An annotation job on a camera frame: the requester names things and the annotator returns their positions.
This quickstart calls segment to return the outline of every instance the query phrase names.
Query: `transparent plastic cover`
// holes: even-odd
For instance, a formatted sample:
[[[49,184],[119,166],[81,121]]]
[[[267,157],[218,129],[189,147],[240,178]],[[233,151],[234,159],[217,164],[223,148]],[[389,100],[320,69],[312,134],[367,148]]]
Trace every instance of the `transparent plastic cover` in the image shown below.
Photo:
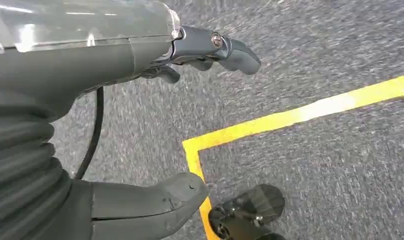
[[[0,0],[0,53],[168,42],[180,20],[155,0]]]

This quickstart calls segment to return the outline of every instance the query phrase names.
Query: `black plastic piece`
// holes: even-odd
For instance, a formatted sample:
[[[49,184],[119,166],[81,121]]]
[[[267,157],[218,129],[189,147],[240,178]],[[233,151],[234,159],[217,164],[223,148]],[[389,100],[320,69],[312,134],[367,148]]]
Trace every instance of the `black plastic piece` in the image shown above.
[[[238,197],[214,207],[209,212],[212,230],[228,240],[280,240],[264,224],[281,216],[285,200],[281,191],[271,185],[258,185]]]

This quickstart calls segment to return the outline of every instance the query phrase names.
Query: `gray robotic hand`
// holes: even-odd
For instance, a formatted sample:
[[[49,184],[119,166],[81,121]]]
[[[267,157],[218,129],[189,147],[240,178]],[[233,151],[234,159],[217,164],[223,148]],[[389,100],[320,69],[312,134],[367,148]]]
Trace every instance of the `gray robotic hand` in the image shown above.
[[[213,62],[218,62],[228,71],[240,70],[247,75],[255,74],[261,66],[258,57],[241,41],[212,30],[182,26],[168,53],[156,59],[141,76],[161,77],[168,83],[176,83],[180,74],[166,64],[192,65],[200,71],[207,71]]]
[[[101,86],[175,83],[168,65],[214,62],[260,67],[242,42],[181,26],[161,2],[0,0],[0,240],[158,240],[180,229],[208,195],[201,178],[151,187],[71,179],[53,156],[50,123]]]

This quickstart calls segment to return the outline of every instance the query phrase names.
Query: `screw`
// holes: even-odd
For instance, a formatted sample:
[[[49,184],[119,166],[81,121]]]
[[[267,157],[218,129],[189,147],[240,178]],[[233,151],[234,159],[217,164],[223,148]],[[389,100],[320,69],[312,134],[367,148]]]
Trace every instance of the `screw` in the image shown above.
[[[219,33],[214,32],[212,34],[211,41],[212,44],[215,46],[215,48],[220,49],[222,47],[222,38],[221,35],[219,35]]]

